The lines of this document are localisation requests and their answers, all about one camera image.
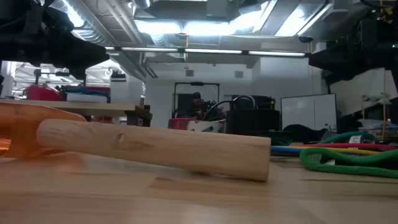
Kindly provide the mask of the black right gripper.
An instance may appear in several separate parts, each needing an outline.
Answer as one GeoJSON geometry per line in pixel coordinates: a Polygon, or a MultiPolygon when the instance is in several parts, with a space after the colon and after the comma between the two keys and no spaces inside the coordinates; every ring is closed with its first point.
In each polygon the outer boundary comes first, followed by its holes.
{"type": "Polygon", "coordinates": [[[325,50],[309,56],[309,65],[321,69],[327,83],[352,80],[358,73],[375,68],[397,71],[397,1],[390,5],[360,3],[371,12],[359,22],[359,52],[354,65],[345,40],[329,41],[325,50]]]}

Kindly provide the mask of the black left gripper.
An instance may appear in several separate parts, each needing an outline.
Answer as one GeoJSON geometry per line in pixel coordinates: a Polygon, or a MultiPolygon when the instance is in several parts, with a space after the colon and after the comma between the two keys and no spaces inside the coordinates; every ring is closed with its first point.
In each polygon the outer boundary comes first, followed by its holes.
{"type": "Polygon", "coordinates": [[[73,23],[53,1],[1,0],[1,60],[71,67],[75,78],[107,61],[100,45],[74,38],[73,23]]]}

